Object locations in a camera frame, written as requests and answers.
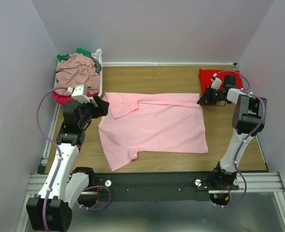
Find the light pink t shirt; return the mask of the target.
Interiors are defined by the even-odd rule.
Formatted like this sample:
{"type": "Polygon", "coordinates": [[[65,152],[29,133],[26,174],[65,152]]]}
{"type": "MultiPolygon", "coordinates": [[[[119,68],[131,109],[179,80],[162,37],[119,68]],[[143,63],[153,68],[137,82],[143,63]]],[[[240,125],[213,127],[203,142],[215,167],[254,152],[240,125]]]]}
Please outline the light pink t shirt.
{"type": "Polygon", "coordinates": [[[143,151],[208,153],[199,98],[198,93],[105,93],[108,114],[98,130],[111,171],[143,151]]]}

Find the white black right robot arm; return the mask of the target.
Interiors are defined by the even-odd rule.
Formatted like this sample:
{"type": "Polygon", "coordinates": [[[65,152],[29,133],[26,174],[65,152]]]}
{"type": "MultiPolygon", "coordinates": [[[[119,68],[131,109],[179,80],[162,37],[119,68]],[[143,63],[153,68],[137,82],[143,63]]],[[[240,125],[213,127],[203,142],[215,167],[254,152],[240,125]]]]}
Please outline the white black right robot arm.
{"type": "Polygon", "coordinates": [[[198,188],[221,190],[236,183],[240,173],[239,163],[252,139],[263,130],[267,113],[267,99],[243,88],[236,87],[236,76],[211,77],[212,84],[206,87],[199,105],[216,105],[219,102],[235,104],[232,116],[233,134],[226,153],[212,173],[197,183],[198,188]]]}

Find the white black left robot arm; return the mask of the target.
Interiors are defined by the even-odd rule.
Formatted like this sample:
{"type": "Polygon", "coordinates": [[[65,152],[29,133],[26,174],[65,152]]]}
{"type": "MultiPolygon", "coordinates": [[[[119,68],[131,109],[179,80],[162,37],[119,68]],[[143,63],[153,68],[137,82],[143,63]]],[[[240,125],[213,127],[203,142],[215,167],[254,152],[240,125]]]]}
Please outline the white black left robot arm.
{"type": "Polygon", "coordinates": [[[66,232],[72,221],[72,208],[83,191],[98,188],[94,171],[72,166],[85,140],[86,128],[92,119],[106,116],[109,103],[94,96],[80,103],[70,100],[63,105],[63,123],[52,144],[56,148],[47,179],[37,194],[29,198],[26,210],[32,229],[46,232],[66,232]]]}

